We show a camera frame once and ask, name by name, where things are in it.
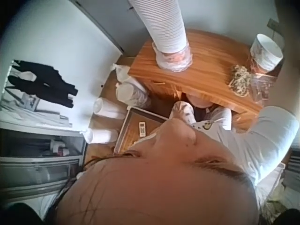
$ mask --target hanging clothes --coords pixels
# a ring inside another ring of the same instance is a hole
[[[37,76],[35,82],[47,84],[51,88],[63,90],[74,96],[76,96],[78,93],[78,90],[75,89],[75,86],[65,82],[59,72],[51,66],[22,60],[15,60],[15,63],[19,66],[13,65],[12,67],[14,69],[20,72],[30,71]]]
[[[17,89],[29,95],[36,95],[38,98],[48,102],[73,108],[73,100],[68,98],[68,92],[49,87],[35,81],[26,81],[19,77],[8,76],[8,81],[14,86],[7,89]]]

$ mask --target sleeve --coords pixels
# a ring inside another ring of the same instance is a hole
[[[276,107],[263,108],[249,132],[235,134],[223,130],[229,150],[257,185],[287,154],[299,129],[296,117]]]

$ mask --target forehead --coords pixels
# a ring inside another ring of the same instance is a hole
[[[112,159],[96,165],[69,190],[60,206],[71,211],[91,206],[123,209],[109,212],[122,217],[127,210],[141,211],[182,222],[219,210],[249,209],[247,197],[252,196],[226,176],[187,166],[129,160]],[[97,215],[104,212],[108,216],[106,210],[98,210]]]

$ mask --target wall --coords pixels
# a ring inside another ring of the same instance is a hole
[[[258,33],[272,37],[270,18],[278,21],[274,0],[178,0],[187,28],[211,31],[251,44]],[[275,41],[283,46],[276,35]]]
[[[0,46],[0,89],[12,60],[43,63],[57,69],[79,90],[69,109],[41,100],[38,108],[69,117],[72,128],[83,130],[90,122],[92,106],[100,95],[109,67],[121,52],[71,2],[32,0],[17,14]],[[2,121],[12,121],[1,116]]]

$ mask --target wooden cabinet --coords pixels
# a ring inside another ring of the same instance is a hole
[[[176,102],[181,100],[181,88],[166,82],[138,79],[150,91],[151,96],[161,100]]]
[[[236,129],[247,131],[255,122],[256,118],[256,114],[244,111],[232,117],[232,126]]]
[[[228,83],[232,66],[247,65],[250,46],[200,30],[187,31],[187,38],[193,53],[193,64],[188,69],[173,73],[159,68],[149,40],[135,58],[129,74],[160,99],[185,100],[183,93],[187,93],[230,108],[237,113],[233,125],[248,130],[262,107],[250,96],[235,95]]]

